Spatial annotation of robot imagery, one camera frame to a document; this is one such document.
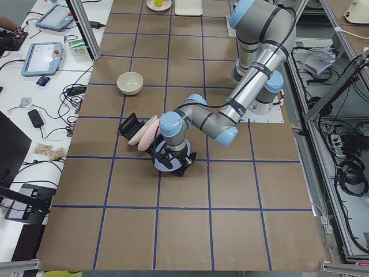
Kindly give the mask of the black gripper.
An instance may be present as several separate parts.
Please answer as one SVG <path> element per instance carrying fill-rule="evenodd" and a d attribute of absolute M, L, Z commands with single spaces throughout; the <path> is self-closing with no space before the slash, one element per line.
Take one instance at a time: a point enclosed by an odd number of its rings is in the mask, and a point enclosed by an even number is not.
<path fill-rule="evenodd" d="M 179 175 L 183 176 L 196 157 L 196 152 L 190 153 L 185 158 L 174 157 L 167 149 L 164 149 L 153 153 L 153 164 L 158 170 L 178 170 Z"/>

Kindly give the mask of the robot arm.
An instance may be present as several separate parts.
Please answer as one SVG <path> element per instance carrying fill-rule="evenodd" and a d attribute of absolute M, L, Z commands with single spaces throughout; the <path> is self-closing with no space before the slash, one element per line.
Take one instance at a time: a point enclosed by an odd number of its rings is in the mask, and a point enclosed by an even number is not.
<path fill-rule="evenodd" d="M 153 141 L 155 168 L 162 172 L 187 170 L 196 157 L 185 138 L 185 132 L 192 126 L 224 147 L 234 141 L 237 123 L 291 53 L 297 20 L 295 10 L 287 11 L 267 1 L 236 4 L 229 24 L 239 44 L 245 47 L 234 67 L 234 75 L 241 79 L 217 113 L 210 111 L 202 96 L 192 94 L 174 111 L 159 118 L 154 134 L 162 136 L 163 141 Z"/>

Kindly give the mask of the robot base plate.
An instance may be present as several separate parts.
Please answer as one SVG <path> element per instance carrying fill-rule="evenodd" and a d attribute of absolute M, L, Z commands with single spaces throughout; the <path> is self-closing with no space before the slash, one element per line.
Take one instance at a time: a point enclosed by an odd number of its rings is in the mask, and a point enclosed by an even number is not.
<path fill-rule="evenodd" d="M 243 123 L 284 123 L 281 111 L 284 100 L 274 97 L 273 102 L 261 103 L 257 100 L 247 109 L 239 122 Z"/>

